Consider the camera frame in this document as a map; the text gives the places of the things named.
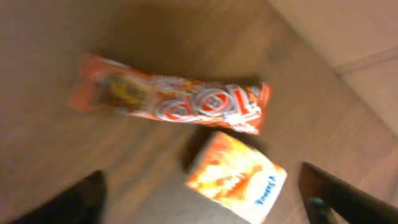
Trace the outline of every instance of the orange candy wrapper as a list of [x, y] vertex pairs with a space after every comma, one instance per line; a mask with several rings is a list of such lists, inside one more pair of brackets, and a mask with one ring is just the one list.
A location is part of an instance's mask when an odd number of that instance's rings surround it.
[[187, 185], [257, 224], [264, 221], [286, 177], [283, 168], [259, 151], [217, 132], [195, 162]]
[[77, 110], [108, 108], [162, 121], [196, 123], [258, 135], [270, 88], [224, 85], [147, 73], [89, 55], [83, 79], [72, 99]]

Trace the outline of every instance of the wall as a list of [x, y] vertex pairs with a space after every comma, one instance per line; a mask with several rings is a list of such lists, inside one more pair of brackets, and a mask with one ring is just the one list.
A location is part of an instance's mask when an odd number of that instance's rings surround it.
[[398, 1], [270, 3], [398, 135]]

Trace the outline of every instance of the orange box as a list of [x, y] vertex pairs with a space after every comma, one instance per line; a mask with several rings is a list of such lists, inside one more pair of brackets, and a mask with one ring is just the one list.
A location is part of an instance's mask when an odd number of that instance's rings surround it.
[[265, 155], [217, 132], [198, 156], [187, 185], [251, 223], [262, 223], [287, 177]]

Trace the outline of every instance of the plastic packaging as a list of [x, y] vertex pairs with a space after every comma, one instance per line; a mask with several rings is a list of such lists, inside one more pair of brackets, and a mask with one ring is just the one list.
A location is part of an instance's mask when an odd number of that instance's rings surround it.
[[244, 86], [188, 80], [88, 55], [72, 106], [82, 111], [107, 108], [144, 118], [258, 135], [269, 95], [270, 87], [265, 82]]

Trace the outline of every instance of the wooden floor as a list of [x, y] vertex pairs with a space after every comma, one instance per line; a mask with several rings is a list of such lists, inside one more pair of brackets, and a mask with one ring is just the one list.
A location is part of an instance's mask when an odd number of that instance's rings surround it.
[[269, 81], [260, 140], [288, 179], [266, 223], [308, 222], [303, 161], [397, 203], [398, 140], [266, 0], [3, 0], [0, 31], [0, 222], [101, 169], [104, 223], [244, 223], [183, 185], [198, 126], [68, 108], [85, 52], [152, 72]]

